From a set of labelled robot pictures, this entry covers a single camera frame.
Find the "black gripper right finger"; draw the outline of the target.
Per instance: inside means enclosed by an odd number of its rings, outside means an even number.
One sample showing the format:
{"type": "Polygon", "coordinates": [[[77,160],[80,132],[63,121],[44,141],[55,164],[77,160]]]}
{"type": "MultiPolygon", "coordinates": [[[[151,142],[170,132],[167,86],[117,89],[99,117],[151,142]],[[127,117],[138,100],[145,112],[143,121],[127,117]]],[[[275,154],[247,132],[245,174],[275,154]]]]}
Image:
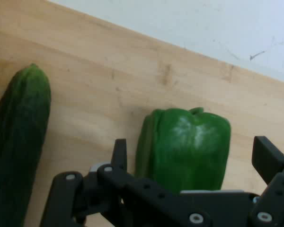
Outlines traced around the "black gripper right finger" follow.
{"type": "Polygon", "coordinates": [[[253,227],[284,227],[284,154],[265,136],[256,136],[252,165],[267,184],[252,208],[253,227]]]}

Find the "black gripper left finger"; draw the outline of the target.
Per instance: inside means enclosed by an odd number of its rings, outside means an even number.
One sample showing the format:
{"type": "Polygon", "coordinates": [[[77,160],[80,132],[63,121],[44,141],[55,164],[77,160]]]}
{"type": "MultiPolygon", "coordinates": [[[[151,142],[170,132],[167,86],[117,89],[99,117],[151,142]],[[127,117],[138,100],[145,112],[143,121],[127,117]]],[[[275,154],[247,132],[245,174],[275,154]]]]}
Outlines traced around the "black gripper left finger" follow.
{"type": "Polygon", "coordinates": [[[209,227],[208,213],[157,183],[127,172],[126,140],[115,141],[112,159],[86,176],[62,172],[52,181],[40,225],[82,227],[101,214],[116,227],[209,227]]]}

